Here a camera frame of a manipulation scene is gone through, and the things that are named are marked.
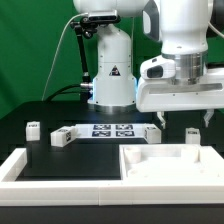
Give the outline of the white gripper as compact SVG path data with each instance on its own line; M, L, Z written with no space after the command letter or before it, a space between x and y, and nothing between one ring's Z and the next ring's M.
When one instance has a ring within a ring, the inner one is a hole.
M213 109L224 108L224 74L207 73L194 85L173 85L170 80L140 79L136 106L140 112L157 112L161 127L166 128L164 112L208 109L204 115L209 126Z

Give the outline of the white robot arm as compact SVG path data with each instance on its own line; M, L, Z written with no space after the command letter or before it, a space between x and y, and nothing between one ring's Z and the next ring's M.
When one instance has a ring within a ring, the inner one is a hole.
M88 103L98 111L204 110L209 122L224 107L224 66L207 63L207 37L224 28L224 0L73 0L82 15L81 32L98 36L98 73ZM143 19L143 33L162 44L159 56L144 61L140 77L131 71L130 37L115 24Z

